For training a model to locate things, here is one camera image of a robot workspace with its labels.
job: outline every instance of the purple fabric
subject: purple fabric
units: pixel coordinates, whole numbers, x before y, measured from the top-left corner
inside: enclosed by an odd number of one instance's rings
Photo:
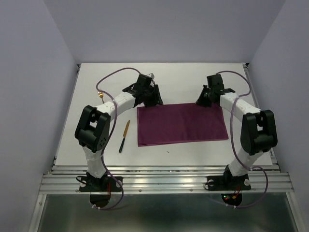
[[[194,103],[137,108],[138,146],[228,139],[220,106]]]

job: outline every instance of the gray floor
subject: gray floor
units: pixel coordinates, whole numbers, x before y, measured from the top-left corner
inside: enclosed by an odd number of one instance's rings
[[[131,195],[124,197],[118,209],[98,211],[91,208],[88,195],[50,195],[39,231],[296,231],[284,193],[269,193],[257,206],[236,210],[214,203],[208,197],[210,195]],[[260,194],[246,193],[242,205],[259,197]],[[218,194],[213,198],[219,200]]]

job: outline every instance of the gray wall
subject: gray wall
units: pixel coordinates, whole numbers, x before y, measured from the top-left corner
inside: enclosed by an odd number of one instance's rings
[[[42,0],[0,1],[0,231],[27,231],[76,64]]]
[[[309,1],[287,0],[249,71],[262,108],[275,113],[280,167],[309,221]]]
[[[44,0],[78,62],[249,62],[284,0]]]

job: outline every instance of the table top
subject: table top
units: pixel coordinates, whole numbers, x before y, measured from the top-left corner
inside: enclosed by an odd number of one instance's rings
[[[133,67],[141,73],[154,74],[159,85],[164,104],[195,102],[207,84],[207,76],[222,70],[239,72],[245,76],[242,64],[222,63],[83,63],[78,75],[66,124],[59,145],[56,165],[85,166],[86,158],[82,147],[74,138],[74,132],[80,115],[86,105],[102,104],[95,88],[104,76],[123,67]],[[121,71],[100,84],[100,88],[117,96],[122,89],[136,82],[138,74],[132,70]],[[225,88],[232,88],[238,94],[248,92],[247,83],[232,73],[222,74]],[[254,105],[252,95],[243,98]],[[230,113],[223,109],[225,125],[230,133]],[[122,153],[119,147],[128,120],[131,120]],[[234,117],[233,133],[236,150],[241,148],[241,123]],[[230,139],[224,141],[194,142],[171,145],[138,147],[137,109],[133,108],[117,118],[112,138],[104,153],[108,166],[224,166],[234,155]],[[270,153],[262,155],[256,165],[272,165]]]

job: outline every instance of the knife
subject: knife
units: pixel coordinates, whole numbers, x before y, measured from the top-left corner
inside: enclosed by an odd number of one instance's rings
[[[126,133],[127,133],[127,129],[129,129],[129,125],[130,125],[130,120],[126,123],[126,128],[125,128],[125,131],[124,131],[124,138],[122,139],[122,142],[121,142],[121,145],[120,145],[120,148],[119,148],[119,153],[122,152],[122,148],[124,147],[125,140],[126,140]]]

